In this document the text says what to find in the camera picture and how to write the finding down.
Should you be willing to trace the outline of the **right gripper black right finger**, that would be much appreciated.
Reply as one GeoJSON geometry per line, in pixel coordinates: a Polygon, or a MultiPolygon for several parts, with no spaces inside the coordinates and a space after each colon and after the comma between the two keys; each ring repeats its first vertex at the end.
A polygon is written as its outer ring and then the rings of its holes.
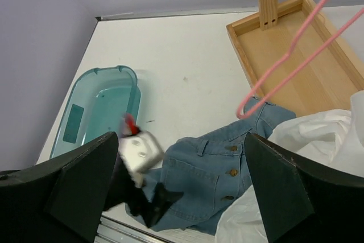
{"type": "Polygon", "coordinates": [[[257,134],[244,151],[269,242],[363,242],[363,178],[257,134]]]}

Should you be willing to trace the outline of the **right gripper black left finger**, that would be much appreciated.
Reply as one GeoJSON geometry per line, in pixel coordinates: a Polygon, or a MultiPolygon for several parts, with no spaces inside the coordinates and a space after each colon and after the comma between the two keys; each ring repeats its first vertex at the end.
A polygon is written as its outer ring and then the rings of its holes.
{"type": "Polygon", "coordinates": [[[116,133],[1,172],[1,242],[93,242],[118,152],[116,133]]]}

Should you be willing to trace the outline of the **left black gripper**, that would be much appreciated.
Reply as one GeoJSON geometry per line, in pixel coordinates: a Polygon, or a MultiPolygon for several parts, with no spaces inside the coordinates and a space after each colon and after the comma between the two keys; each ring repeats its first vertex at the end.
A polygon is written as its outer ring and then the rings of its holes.
{"type": "Polygon", "coordinates": [[[143,216],[145,226],[155,226],[165,215],[169,208],[179,201],[184,192],[169,191],[163,183],[158,183],[154,188],[152,201],[149,202],[144,192],[135,186],[123,159],[118,154],[107,192],[104,212],[111,208],[126,203],[133,216],[143,216]]]}

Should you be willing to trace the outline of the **blue denim skirt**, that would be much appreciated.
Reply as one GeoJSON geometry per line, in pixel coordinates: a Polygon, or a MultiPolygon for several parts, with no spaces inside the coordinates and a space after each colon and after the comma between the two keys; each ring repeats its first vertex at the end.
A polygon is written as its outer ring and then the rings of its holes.
{"type": "Polygon", "coordinates": [[[278,124],[295,113],[267,102],[250,117],[200,137],[185,137],[170,146],[160,168],[144,177],[143,191],[152,199],[163,183],[183,197],[152,227],[155,232],[193,229],[214,235],[222,213],[252,185],[244,140],[248,133],[268,138],[278,124]]]}

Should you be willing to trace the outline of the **white garment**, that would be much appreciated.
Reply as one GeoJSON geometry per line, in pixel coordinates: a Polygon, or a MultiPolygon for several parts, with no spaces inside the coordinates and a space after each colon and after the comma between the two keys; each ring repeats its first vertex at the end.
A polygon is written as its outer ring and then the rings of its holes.
{"type": "MultiPolygon", "coordinates": [[[[334,109],[278,125],[269,140],[333,169],[363,176],[363,92],[350,98],[351,109],[334,109]]],[[[216,242],[267,242],[254,187],[250,186],[221,216],[216,242]]]]}

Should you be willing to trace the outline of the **pink wire hanger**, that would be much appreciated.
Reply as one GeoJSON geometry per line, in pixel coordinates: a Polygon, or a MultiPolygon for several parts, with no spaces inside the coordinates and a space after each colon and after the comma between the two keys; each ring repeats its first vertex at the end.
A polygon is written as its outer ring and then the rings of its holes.
{"type": "Polygon", "coordinates": [[[326,49],[331,43],[333,43],[344,31],[346,31],[355,21],[357,21],[362,15],[363,10],[359,10],[350,20],[348,20],[336,33],[331,35],[324,44],[322,44],[311,56],[306,58],[291,74],[289,74],[285,79],[283,79],[273,90],[269,91],[261,100],[256,103],[248,112],[242,113],[248,100],[254,95],[254,93],[262,86],[262,84],[269,78],[269,76],[277,70],[282,64],[284,64],[292,55],[298,41],[302,37],[303,33],[309,27],[309,25],[314,20],[315,16],[321,11],[322,7],[326,4],[328,0],[320,0],[317,6],[309,14],[307,19],[301,25],[297,33],[292,39],[292,42],[287,50],[287,52],[275,62],[263,76],[258,80],[258,82],[252,87],[248,95],[241,101],[236,110],[236,117],[239,119],[244,119],[251,116],[259,107],[261,107],[265,102],[267,102],[276,92],[278,92],[282,87],[284,87],[293,77],[295,77],[306,65],[308,65],[316,56],[318,56],[324,49],[326,49]]]}

